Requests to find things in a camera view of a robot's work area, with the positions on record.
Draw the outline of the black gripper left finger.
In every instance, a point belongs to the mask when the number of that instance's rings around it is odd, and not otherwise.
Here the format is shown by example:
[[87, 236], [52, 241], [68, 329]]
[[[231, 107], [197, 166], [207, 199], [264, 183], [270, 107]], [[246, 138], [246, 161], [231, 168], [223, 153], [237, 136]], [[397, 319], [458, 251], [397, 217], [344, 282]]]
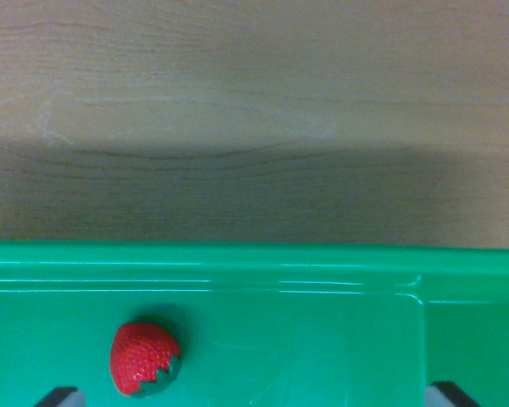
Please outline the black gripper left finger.
[[35, 407], [86, 407], [87, 398], [77, 387], [55, 387]]

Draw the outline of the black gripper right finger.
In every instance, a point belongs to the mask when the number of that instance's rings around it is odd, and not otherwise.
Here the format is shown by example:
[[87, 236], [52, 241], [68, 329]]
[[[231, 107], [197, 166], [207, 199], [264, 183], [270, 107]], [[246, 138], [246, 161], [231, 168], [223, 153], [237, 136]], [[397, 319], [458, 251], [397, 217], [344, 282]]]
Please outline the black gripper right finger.
[[432, 382], [424, 388], [425, 407], [479, 407], [471, 396], [454, 382]]

